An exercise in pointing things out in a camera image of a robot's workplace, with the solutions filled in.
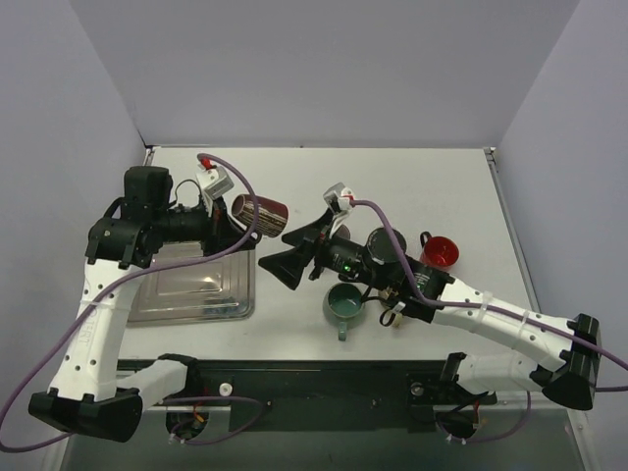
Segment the beige round mug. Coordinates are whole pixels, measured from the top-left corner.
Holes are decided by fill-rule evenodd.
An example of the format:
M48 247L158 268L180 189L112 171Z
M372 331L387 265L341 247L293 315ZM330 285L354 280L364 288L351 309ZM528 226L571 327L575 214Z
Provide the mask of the beige round mug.
M385 328L398 328L403 320L401 311L404 307L404 304L397 299L398 293L391 288L387 288L379 290L378 296L383 307L383 312L379 318L380 325Z

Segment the brown small mug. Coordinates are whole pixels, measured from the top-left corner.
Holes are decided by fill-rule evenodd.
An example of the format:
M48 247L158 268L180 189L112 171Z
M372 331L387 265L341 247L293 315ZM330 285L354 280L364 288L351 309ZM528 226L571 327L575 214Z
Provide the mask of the brown small mug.
M258 196L258 222L255 232L269 238L278 237L288 224L288 207L279 201ZM254 218L254 205L249 194L238 195L232 204L232 216L249 227Z

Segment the red mug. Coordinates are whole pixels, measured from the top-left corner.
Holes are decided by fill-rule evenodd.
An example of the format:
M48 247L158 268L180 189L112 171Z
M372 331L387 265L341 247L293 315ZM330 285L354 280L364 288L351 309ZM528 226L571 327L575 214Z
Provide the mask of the red mug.
M419 261L441 271L448 271L459 259L458 246L448 237L420 234L421 254Z

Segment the green mug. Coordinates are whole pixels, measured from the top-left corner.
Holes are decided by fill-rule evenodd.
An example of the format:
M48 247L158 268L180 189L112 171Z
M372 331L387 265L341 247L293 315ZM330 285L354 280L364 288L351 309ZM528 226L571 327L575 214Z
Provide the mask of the green mug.
M323 298L323 314L336 328L339 341L346 341L350 330L361 326L365 319L362 292L352 284L333 285Z

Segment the lilac mug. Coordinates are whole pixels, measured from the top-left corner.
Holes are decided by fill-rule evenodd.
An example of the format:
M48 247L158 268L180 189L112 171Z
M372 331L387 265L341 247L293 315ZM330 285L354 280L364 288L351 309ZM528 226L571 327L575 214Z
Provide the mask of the lilac mug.
M351 234L349 228L346 225L340 225L340 227L336 231L336 236L344 239L350 239Z

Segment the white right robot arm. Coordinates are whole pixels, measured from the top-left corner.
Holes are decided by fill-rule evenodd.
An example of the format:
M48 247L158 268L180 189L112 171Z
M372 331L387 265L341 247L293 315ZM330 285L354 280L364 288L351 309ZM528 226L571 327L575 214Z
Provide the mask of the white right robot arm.
M596 318L551 317L514 306L409 257L397 231L377 228L360 245L333 232L334 220L326 211L283 235L290 249L264 258L260 266L290 289L298 287L308 265L314 267L312 280L329 269L342 280L385 292L391 311L510 348L494 356L450 354L438 378L441 395L450 401L470 393L524 391L540 392L567 408L592 409L601 362Z

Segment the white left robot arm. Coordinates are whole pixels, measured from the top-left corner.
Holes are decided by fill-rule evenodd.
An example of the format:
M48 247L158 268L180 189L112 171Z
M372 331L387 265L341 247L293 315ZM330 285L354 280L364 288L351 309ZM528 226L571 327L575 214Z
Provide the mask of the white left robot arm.
M248 193L226 204L231 175L218 165L202 169L194 181L198 202L186 207L170 198L168 169L125 172L123 195L88 233L82 309L60 341L66 352L50 386L30 398L31 416L61 432L124 443L154 404L200 398L204 386L193 357L166 353L123 380L117 364L142 278L249 252L285 229L284 203Z

